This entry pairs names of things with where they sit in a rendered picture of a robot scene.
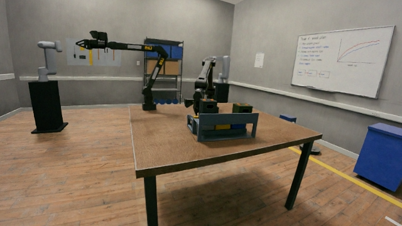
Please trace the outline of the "blue open bin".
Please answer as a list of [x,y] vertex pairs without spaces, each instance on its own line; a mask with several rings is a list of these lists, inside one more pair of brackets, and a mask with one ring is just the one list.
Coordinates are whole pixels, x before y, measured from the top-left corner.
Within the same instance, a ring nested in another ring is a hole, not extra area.
[[231,124],[230,129],[242,129],[245,128],[245,124]]

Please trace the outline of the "olive green case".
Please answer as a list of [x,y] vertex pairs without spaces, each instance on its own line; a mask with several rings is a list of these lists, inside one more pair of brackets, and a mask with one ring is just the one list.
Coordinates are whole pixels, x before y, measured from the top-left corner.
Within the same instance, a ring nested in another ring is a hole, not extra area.
[[249,104],[233,103],[232,113],[252,113],[253,107]]

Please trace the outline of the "yellow open bin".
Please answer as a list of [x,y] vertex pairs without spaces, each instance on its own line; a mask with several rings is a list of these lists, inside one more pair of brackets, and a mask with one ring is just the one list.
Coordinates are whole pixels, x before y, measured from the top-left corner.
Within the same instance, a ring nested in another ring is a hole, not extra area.
[[214,130],[230,129],[231,125],[214,125]]

